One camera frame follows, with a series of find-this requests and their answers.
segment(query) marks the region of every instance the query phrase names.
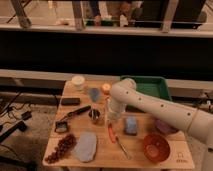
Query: green tray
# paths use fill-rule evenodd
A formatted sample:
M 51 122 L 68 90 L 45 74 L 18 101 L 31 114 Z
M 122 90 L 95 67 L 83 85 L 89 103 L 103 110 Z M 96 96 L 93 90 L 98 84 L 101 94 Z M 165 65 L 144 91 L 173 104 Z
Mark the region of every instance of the green tray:
M 166 81 L 163 77 L 122 75 L 121 80 L 132 78 L 137 84 L 137 91 L 146 95 L 172 101 Z

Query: blue sponge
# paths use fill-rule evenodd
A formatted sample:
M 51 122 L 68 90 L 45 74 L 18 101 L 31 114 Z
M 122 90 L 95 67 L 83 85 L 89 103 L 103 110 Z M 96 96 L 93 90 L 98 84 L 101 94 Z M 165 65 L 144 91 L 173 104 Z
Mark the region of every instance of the blue sponge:
M 134 116 L 129 116 L 126 118 L 125 133 L 127 135 L 137 135 L 137 121 Z

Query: wooden table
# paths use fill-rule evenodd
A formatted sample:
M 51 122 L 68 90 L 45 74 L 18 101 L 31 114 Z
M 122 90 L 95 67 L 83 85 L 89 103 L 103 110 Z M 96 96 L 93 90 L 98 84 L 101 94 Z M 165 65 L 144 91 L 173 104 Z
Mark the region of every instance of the wooden table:
M 164 136 L 170 145 L 171 153 L 169 158 L 157 164 L 150 162 L 142 152 L 142 141 L 148 133 L 159 133 L 154 126 L 154 118 L 146 113 L 130 113 L 126 112 L 119 120 L 118 124 L 114 125 L 114 130 L 120 137 L 129 154 L 132 156 L 128 160 L 123 151 L 115 143 L 111 143 L 107 126 L 105 124 L 105 102 L 107 96 L 101 92 L 101 98 L 97 103 L 93 103 L 88 95 L 89 88 L 100 88 L 103 81 L 87 81 L 85 90 L 77 91 L 73 87 L 71 81 L 67 81 L 64 87 L 62 97 L 80 97 L 81 104 L 79 106 L 59 106 L 55 121 L 62 118 L 66 113 L 83 107 L 91 105 L 101 111 L 101 121 L 94 125 L 85 112 L 79 116 L 69 120 L 70 132 L 72 132 L 78 139 L 80 134 L 84 131 L 95 132 L 98 138 L 97 151 L 93 161 L 89 163 L 82 163 L 75 159 L 71 154 L 69 157 L 59 160 L 54 164 L 48 164 L 43 160 L 45 166 L 69 166 L 69 167 L 97 167 L 97 168 L 156 168 L 156 169 L 193 169 L 194 163 L 189 151 L 184 133 L 179 131 L 176 134 Z M 124 135 L 124 118 L 134 115 L 138 121 L 138 135 L 127 136 Z M 44 158 L 54 151 L 59 139 L 65 137 L 66 134 L 57 134 L 54 132 L 55 125 L 53 125 L 48 145 Z

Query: red bowl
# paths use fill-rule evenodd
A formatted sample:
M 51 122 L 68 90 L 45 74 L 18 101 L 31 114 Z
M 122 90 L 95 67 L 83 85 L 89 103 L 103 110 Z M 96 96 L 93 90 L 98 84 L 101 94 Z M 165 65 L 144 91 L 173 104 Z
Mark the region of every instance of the red bowl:
M 170 155 L 170 146 L 165 138 L 158 134 L 148 134 L 143 140 L 144 155 L 152 162 L 165 161 Z

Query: white cup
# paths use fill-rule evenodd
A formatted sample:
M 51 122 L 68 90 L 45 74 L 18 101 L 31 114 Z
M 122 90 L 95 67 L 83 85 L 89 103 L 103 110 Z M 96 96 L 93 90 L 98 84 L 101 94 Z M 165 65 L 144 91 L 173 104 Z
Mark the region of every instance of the white cup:
M 72 83 L 75 86 L 76 90 L 83 90 L 84 89 L 84 83 L 85 78 L 81 75 L 76 75 L 72 77 Z

